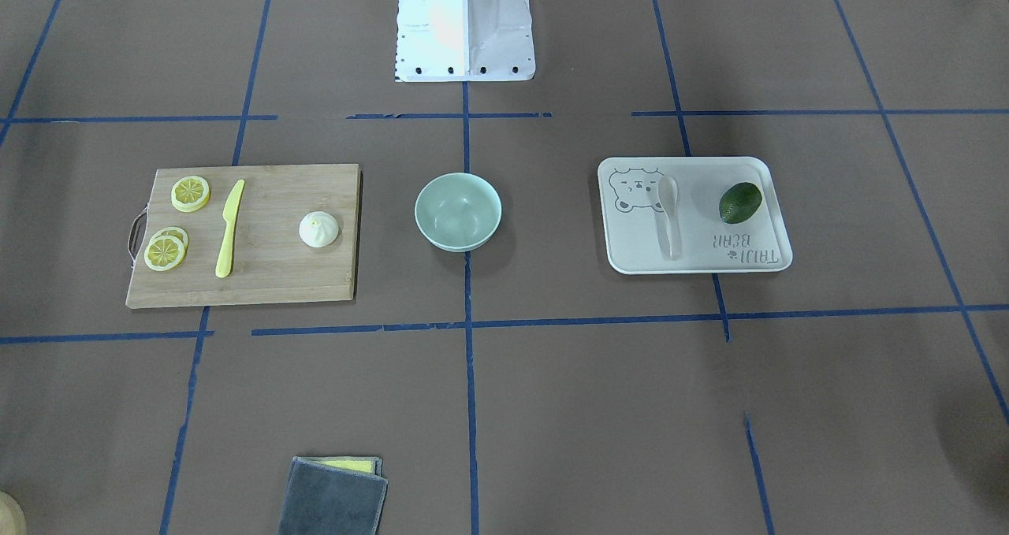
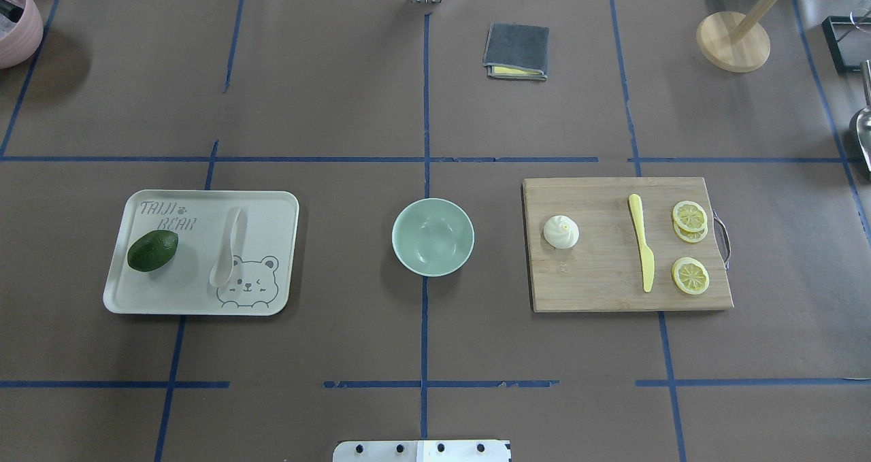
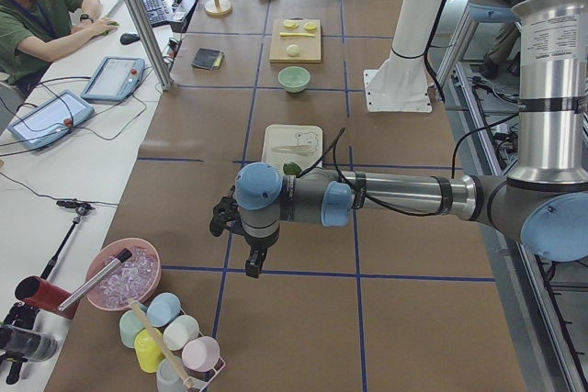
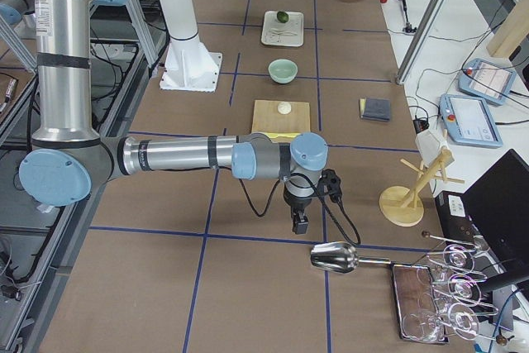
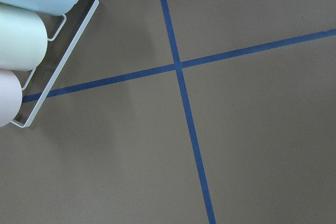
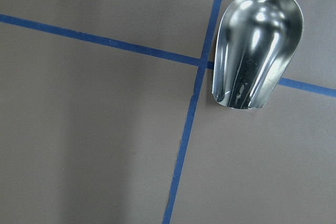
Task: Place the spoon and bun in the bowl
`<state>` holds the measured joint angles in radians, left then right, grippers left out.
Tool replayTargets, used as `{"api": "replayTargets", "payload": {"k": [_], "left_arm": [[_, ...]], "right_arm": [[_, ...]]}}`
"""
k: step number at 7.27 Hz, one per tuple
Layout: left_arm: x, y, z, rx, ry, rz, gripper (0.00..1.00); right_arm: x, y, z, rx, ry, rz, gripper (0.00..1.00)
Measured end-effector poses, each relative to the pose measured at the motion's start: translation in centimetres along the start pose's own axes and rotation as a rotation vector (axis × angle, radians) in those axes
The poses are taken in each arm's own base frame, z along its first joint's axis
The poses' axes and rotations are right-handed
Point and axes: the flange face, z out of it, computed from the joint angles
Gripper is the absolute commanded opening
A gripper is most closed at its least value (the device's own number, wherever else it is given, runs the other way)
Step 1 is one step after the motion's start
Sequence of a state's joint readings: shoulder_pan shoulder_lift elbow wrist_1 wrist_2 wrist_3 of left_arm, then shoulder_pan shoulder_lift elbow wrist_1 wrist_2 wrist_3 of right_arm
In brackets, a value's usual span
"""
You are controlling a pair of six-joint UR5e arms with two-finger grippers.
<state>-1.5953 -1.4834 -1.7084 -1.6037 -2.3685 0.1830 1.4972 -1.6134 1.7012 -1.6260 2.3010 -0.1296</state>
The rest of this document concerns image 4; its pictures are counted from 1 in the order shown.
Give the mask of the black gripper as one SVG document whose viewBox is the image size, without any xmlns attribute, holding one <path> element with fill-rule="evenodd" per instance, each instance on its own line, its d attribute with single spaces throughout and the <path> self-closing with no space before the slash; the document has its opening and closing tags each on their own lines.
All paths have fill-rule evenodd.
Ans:
<svg viewBox="0 0 529 353">
<path fill-rule="evenodd" d="M 306 234 L 308 229 L 308 218 L 306 208 L 315 196 L 314 188 L 308 183 L 294 183 L 287 181 L 284 185 L 284 201 L 290 207 L 290 215 L 293 221 L 292 231 L 294 234 Z"/>
</svg>

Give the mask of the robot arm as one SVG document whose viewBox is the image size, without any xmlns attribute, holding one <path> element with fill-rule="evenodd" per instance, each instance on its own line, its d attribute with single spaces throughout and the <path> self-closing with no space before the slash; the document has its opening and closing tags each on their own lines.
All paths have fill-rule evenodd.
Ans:
<svg viewBox="0 0 529 353">
<path fill-rule="evenodd" d="M 274 143 L 261 133 L 138 141 L 94 130 L 89 13 L 94 1 L 35 0 L 41 124 L 19 168 L 26 192 L 63 207 L 122 175 L 228 168 L 236 179 L 282 182 L 293 231 L 303 234 L 305 209 L 317 196 L 328 154 L 317 134 L 304 132 L 289 143 Z"/>
</svg>

